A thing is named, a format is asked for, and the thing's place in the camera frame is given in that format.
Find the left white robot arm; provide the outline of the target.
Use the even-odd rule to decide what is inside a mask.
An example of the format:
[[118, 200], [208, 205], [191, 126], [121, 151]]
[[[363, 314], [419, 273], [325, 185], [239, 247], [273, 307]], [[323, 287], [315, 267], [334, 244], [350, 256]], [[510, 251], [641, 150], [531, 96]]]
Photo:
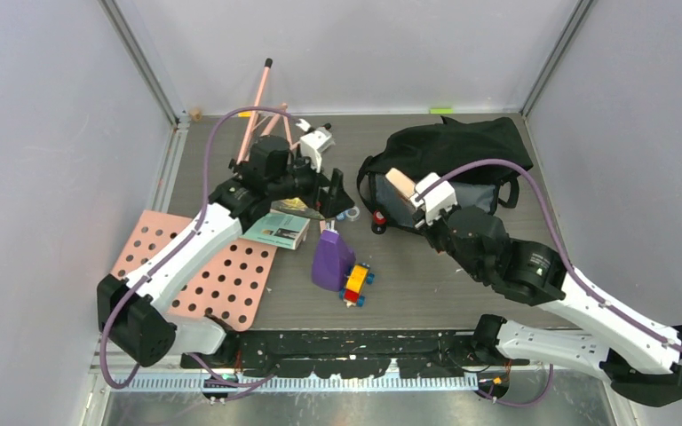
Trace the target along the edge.
[[325, 128], [302, 136], [295, 149], [274, 135], [259, 138], [246, 159], [231, 163], [234, 175], [207, 194], [201, 211], [174, 239], [124, 276], [104, 277], [97, 286], [100, 356], [106, 357], [113, 343], [141, 367], [189, 352], [202, 354], [215, 367], [229, 366], [237, 345], [220, 324], [168, 310], [183, 287], [264, 217], [274, 201], [299, 198], [325, 218], [354, 205], [343, 172], [323, 173], [322, 155], [333, 143]]

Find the orange book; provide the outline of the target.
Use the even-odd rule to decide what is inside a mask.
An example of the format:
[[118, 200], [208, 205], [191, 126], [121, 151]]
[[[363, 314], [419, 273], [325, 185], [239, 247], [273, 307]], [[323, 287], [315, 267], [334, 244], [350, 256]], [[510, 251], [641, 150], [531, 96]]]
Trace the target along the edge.
[[396, 168], [385, 173], [385, 179], [393, 187], [409, 214], [416, 210], [413, 198], [416, 196], [416, 183]]

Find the dark green book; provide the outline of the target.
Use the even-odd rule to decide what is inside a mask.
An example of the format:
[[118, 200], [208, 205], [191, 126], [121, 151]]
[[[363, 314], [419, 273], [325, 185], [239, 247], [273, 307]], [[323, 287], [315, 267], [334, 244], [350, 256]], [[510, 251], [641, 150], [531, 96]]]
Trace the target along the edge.
[[312, 220], [325, 219], [321, 213], [308, 207], [299, 198], [273, 201], [271, 204], [271, 209], [284, 214], [304, 217]]

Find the black backpack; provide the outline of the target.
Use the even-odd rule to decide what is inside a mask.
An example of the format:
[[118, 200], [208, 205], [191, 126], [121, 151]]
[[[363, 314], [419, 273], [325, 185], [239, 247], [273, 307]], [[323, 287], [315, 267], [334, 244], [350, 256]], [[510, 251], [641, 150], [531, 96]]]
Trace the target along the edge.
[[[440, 177], [467, 163], [499, 159], [529, 171], [534, 167], [517, 126], [509, 118], [463, 123], [442, 116], [440, 123], [418, 125], [394, 132], [385, 149], [362, 163], [356, 185], [366, 209], [382, 212], [387, 228], [415, 233], [411, 214], [385, 179], [390, 168], [414, 182], [429, 173]], [[462, 207], [475, 206], [489, 215], [498, 207], [514, 209], [519, 200], [519, 173], [505, 166], [485, 165], [449, 180]]]

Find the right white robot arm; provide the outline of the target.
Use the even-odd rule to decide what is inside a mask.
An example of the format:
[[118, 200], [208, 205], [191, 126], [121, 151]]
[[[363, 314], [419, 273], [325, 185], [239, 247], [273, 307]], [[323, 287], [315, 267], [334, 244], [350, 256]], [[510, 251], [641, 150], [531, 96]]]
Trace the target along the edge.
[[662, 407], [682, 399], [682, 325], [635, 313], [542, 243], [513, 239], [503, 222], [476, 207], [414, 215], [415, 228], [476, 282], [513, 302], [578, 326], [571, 335], [483, 314], [472, 355], [483, 364], [533, 359], [596, 377], [620, 396]]

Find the teal book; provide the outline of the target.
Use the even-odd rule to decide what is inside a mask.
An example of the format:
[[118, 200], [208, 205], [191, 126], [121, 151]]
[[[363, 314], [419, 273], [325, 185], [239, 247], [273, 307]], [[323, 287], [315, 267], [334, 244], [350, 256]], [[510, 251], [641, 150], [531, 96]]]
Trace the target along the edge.
[[296, 250], [305, 240], [311, 220], [282, 212], [269, 212], [250, 227], [242, 238], [281, 249]]

